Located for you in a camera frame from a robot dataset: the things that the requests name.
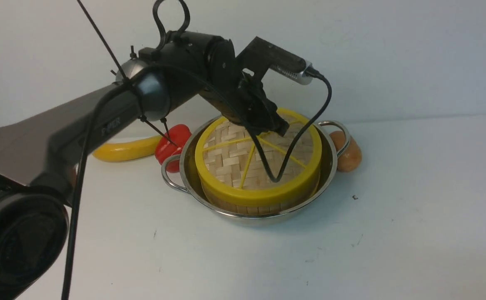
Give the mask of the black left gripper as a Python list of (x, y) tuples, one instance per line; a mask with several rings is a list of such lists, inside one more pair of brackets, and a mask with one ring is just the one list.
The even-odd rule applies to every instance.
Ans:
[(199, 95), (235, 125), (261, 135), (274, 132), (285, 135), (289, 128), (277, 112), (277, 105), (264, 93), (262, 82), (253, 82), (253, 73), (242, 70), (231, 40), (216, 40), (207, 53), (207, 79), (213, 88), (205, 87)]

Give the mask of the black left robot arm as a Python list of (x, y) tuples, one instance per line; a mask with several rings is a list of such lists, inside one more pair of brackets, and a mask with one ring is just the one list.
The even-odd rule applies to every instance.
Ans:
[(0, 127), (0, 300), (13, 300), (60, 255), (80, 184), (82, 159), (141, 116), (158, 121), (200, 95), (251, 133), (285, 134), (288, 124), (264, 95), (268, 70), (300, 71), (304, 59), (256, 37), (239, 55), (231, 40), (169, 32), (130, 63), (140, 71), (13, 125)]

